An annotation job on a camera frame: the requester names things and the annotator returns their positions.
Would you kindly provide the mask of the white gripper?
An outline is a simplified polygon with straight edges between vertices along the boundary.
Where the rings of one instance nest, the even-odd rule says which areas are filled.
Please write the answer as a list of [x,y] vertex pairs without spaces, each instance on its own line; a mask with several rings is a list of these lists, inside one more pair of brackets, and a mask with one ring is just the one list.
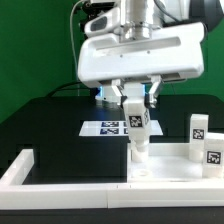
[[119,106],[126,99],[125,82],[151,80],[146,103],[155,108],[162,79],[179,81],[197,78],[204,72],[203,38],[204,26],[200,22],[158,29],[145,40],[122,42],[113,33],[91,37],[81,48],[78,77],[88,87],[112,81]]

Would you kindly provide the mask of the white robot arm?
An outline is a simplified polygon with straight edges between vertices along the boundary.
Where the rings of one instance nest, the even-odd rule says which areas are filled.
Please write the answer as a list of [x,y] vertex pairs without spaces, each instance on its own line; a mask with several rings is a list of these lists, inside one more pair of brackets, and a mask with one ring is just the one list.
[[201,42],[224,20],[224,0],[90,0],[112,8],[86,23],[78,77],[91,88],[152,85],[156,104],[163,83],[204,72]]

